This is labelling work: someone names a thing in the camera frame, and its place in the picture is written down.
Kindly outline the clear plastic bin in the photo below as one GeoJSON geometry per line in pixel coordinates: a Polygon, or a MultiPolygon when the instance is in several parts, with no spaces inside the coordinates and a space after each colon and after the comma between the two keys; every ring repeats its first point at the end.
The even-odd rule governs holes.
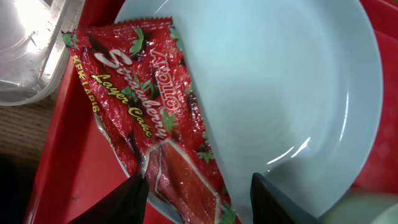
{"type": "Polygon", "coordinates": [[[1,105],[35,103],[58,86],[85,0],[1,0],[1,105]]]}

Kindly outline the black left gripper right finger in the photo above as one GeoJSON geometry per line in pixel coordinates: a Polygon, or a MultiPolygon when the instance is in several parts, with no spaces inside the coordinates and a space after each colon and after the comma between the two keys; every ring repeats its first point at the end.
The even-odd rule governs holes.
{"type": "Polygon", "coordinates": [[[260,173],[252,175],[250,198],[254,224],[322,224],[260,173]]]}

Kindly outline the red strawberry cake wrapper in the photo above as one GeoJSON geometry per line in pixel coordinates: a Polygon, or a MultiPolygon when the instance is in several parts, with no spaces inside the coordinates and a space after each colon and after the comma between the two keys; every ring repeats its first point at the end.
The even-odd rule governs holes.
{"type": "Polygon", "coordinates": [[[94,114],[127,175],[184,223],[239,223],[171,17],[64,32],[94,114]]]}

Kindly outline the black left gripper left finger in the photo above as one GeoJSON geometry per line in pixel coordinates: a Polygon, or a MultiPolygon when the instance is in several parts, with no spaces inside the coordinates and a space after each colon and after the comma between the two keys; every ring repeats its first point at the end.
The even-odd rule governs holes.
{"type": "Polygon", "coordinates": [[[147,179],[136,174],[69,224],[143,224],[148,194],[147,179]]]}

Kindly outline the light blue plate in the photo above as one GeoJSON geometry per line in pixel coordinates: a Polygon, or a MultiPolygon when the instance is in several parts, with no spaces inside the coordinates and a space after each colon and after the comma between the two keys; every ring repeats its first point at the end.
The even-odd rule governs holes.
{"type": "Polygon", "coordinates": [[[170,16],[234,209],[258,172],[315,217],[351,187],[376,137],[382,66],[358,0],[126,1],[170,16]]]}

